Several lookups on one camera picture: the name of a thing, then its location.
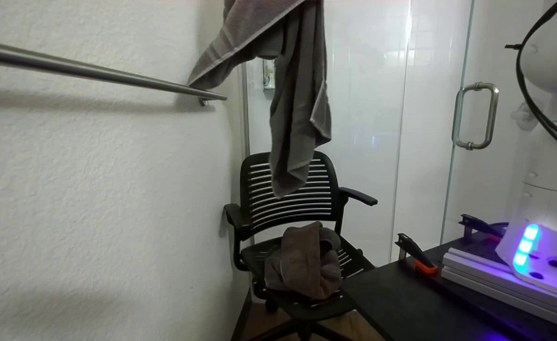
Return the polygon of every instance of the towel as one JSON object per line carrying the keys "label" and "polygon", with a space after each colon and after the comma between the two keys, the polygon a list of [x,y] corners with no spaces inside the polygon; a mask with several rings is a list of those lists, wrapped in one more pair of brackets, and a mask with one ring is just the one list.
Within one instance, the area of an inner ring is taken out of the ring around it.
{"label": "towel", "polygon": [[336,252],[340,247],[340,235],[319,222],[289,228],[281,248],[266,260],[266,286],[311,300],[330,298],[344,283]]}
{"label": "towel", "polygon": [[306,184],[315,148],[332,141],[323,0],[226,0],[224,15],[188,84],[219,87],[241,63],[275,59],[270,161],[275,194],[289,195]]}

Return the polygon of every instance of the office chair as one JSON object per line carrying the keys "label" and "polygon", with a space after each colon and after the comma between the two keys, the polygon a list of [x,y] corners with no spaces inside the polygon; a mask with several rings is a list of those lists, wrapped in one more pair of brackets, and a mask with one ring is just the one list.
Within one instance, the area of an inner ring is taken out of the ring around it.
{"label": "office chair", "polygon": [[351,197],[370,207],[378,205],[378,201],[366,194],[340,188],[330,158],[321,152],[315,152],[308,184],[287,197],[275,197],[270,154],[256,154],[243,161],[241,207],[236,203],[224,207],[224,214],[234,226],[234,262],[238,269],[253,273],[255,294],[266,300],[268,311],[277,311],[281,307],[292,319],[291,322],[255,338],[255,341],[279,339],[291,334],[298,334],[304,341],[308,341],[311,334],[332,341],[347,339],[319,322],[353,311],[355,307],[349,300],[338,292],[328,300],[315,302],[298,294],[266,288],[266,258],[281,248],[281,239],[256,243],[247,248],[241,248],[241,243],[260,231],[279,226],[285,228],[285,224],[332,222],[334,231],[342,239],[338,256],[342,275],[347,281],[349,277],[374,269],[363,250],[355,248],[342,237],[344,211]]}

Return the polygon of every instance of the door handle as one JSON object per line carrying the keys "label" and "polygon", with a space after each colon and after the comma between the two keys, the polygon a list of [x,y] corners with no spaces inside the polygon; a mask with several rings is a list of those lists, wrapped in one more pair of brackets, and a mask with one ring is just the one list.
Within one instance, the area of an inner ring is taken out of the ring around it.
{"label": "door handle", "polygon": [[[463,112],[465,112],[465,97],[467,97],[469,91],[490,91],[491,93],[490,116],[488,116],[488,127],[486,127],[486,141],[482,144],[472,142],[472,141],[465,142],[463,137],[461,137]],[[497,110],[499,110],[499,99],[501,99],[499,87],[495,84],[486,84],[486,82],[478,82],[478,84],[467,86],[467,87],[463,87],[457,93],[452,141],[459,148],[486,150],[491,144],[491,141],[493,141],[493,127],[495,127],[495,116],[497,116]]]}

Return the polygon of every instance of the blue light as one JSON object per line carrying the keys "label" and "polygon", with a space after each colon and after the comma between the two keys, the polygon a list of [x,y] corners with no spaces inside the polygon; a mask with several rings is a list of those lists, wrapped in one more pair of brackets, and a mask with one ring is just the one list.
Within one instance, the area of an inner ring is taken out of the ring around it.
{"label": "blue light", "polygon": [[520,266],[520,267],[526,267],[526,264],[527,264],[527,254],[520,254],[520,252],[518,252],[518,256],[514,256],[514,264]]}
{"label": "blue light", "polygon": [[529,254],[531,248],[533,248],[533,243],[524,239],[522,245],[520,245],[520,252]]}
{"label": "blue light", "polygon": [[535,241],[541,233],[541,226],[539,224],[529,224],[526,230],[526,239]]}

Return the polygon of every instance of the table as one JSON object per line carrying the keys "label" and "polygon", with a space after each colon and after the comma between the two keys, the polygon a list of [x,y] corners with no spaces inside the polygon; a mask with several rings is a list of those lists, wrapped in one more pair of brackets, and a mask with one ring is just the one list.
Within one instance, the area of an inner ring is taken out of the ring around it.
{"label": "table", "polygon": [[[488,252],[486,245],[471,247],[463,241],[455,241],[433,248],[427,254],[433,262],[440,264],[452,247]],[[344,294],[385,339],[557,341],[557,326],[548,320],[448,281],[440,281],[440,286],[442,290],[436,290],[436,286],[421,281],[412,269],[395,262],[346,281]]]}

